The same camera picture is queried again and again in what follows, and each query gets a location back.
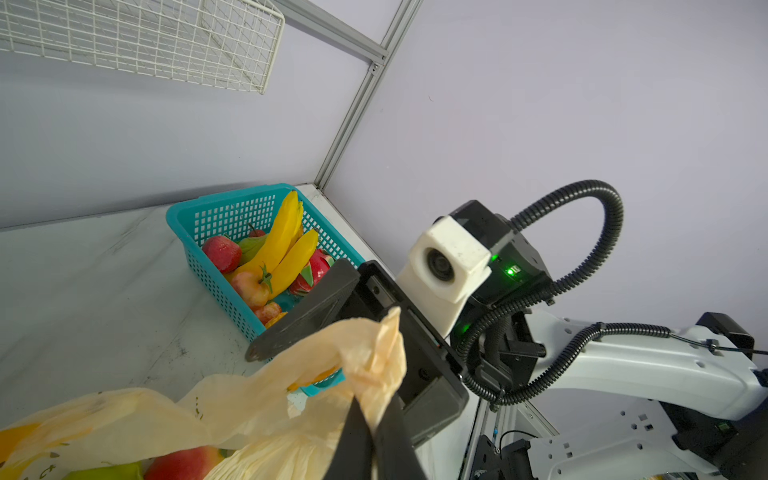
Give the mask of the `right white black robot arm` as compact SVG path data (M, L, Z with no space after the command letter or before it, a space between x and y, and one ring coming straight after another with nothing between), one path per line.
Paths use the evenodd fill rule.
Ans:
M438 219L397 277L341 261L283 326L250 345L277 356L343 315L401 310L408 370L399 396L415 445L456 420L471 393L511 406L549 388L632 396L632 410L568 434L504 448L487 468L505 479L621 478L656 472L767 475L767 374L730 317L704 314L680 332L637 323L571 323L530 312L580 284L607 258L623 221L602 201L601 237L569 277L553 281L522 228L561 205L547 197L513 219L470 201Z

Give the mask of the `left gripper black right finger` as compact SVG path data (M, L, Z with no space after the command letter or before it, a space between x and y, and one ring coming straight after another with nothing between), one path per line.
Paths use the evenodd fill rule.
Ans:
M398 395L387 406L373 441L377 479L426 480L406 429Z

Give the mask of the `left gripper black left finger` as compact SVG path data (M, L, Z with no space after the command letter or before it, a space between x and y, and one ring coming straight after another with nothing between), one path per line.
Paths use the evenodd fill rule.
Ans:
M370 428L356 398L324 480L371 480L374 443Z

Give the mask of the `cream banana print plastic bag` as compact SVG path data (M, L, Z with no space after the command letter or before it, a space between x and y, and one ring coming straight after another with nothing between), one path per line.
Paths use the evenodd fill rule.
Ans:
M5 479L64 479L202 446L226 458L204 479L323 479L353 399L372 436L407 370L399 308L331 324L251 376L216 374L174 401L145 388L92 393L1 433Z

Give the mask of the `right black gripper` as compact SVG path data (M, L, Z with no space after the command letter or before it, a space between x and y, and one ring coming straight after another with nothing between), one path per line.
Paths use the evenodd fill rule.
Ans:
M415 288L393 280L378 262L368 261L357 270L342 259L285 317L251 342L245 360L264 362L276 357L337 321L343 306L347 316L375 319L393 306L400 307L407 372L398 395L406 430L416 447L461 415L469 401L466 379L474 379L494 394L523 388L546 354L544 345L533 340L524 313L508 314L485 330L466 359L460 358L457 348L484 314L547 283L549 273L511 221L479 201L465 203L450 216L492 253L489 277L468 297L452 327L437 327L435 315L423 313L426 302Z

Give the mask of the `green fake pear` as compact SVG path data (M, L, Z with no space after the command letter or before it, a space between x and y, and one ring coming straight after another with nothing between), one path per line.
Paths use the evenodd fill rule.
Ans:
M68 473L64 480L143 480L141 463L93 468Z

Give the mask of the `teal plastic fruit basket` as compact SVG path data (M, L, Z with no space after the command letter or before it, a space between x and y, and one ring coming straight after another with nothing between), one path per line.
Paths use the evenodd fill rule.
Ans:
M176 204L166 215L167 223L185 248L190 268L249 340L285 317L301 298L291 294L288 288L265 306L249 308L230 285L236 270L222 274L203 253L202 246L211 237L226 236L241 247L238 268L243 266L264 245L278 210L291 191L296 190L287 184L279 184L209 195ZM364 258L301 193L296 192L304 205L304 231L313 229L319 234L317 249L328 252L335 263L346 259L355 267L363 264Z

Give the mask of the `red yellow fake apple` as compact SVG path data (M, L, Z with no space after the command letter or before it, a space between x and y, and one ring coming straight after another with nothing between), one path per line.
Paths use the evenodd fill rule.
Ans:
M232 277L230 284L251 309L265 306L272 293L271 285L262 282L254 272L237 273Z

